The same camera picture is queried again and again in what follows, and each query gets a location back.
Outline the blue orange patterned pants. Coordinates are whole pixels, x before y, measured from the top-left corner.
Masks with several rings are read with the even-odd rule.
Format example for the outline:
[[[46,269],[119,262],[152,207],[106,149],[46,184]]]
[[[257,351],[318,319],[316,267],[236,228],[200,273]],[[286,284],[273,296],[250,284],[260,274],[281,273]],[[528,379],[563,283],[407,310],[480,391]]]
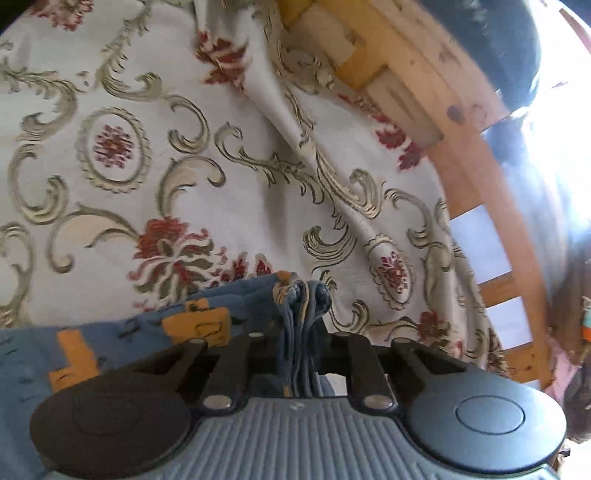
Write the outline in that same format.
[[[277,272],[121,321],[2,331],[2,478],[40,479],[46,474],[30,439],[29,421],[52,394],[192,338],[222,346],[233,336],[277,330],[295,348],[301,328],[322,326],[331,306],[325,284]]]

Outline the floral cream bedspread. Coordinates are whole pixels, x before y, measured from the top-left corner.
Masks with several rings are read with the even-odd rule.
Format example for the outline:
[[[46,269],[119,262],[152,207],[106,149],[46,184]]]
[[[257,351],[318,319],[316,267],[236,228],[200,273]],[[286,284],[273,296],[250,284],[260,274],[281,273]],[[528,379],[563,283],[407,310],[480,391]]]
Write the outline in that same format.
[[[37,1],[1,36],[1,324],[283,271],[325,325],[506,375],[438,174],[272,1]]]

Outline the dark hanging clothes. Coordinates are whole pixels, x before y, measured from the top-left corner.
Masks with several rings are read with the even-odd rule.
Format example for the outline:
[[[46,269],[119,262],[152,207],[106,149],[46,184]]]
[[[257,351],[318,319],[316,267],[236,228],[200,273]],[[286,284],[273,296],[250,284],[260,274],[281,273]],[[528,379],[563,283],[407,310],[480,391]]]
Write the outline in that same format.
[[[541,46],[525,1],[432,0],[422,5],[471,55],[510,111],[532,104]]]

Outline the wooden bed frame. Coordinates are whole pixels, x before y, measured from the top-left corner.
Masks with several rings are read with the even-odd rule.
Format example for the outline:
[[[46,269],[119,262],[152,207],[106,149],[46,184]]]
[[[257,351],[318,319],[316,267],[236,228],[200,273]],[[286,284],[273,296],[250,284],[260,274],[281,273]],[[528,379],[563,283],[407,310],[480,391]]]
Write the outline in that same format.
[[[332,209],[304,231],[329,327],[422,339],[526,383],[552,380],[547,295],[523,215],[481,132],[507,117],[482,69],[417,1],[276,1],[273,69],[300,129],[271,174]],[[339,172],[301,93],[367,119],[383,178]]]

